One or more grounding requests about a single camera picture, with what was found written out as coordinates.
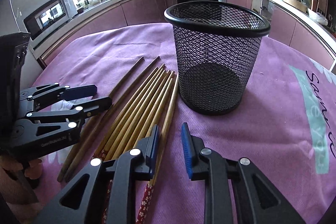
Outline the person's left hand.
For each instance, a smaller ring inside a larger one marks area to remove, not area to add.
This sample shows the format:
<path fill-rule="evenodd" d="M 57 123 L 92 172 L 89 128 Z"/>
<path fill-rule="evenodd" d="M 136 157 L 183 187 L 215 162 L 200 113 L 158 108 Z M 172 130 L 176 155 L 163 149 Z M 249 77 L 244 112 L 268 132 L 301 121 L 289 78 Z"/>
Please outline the person's left hand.
<path fill-rule="evenodd" d="M 1 155 L 1 195 L 5 204 L 20 223 L 31 223 L 42 209 L 39 201 L 33 201 L 15 173 L 23 169 L 15 159 Z"/>

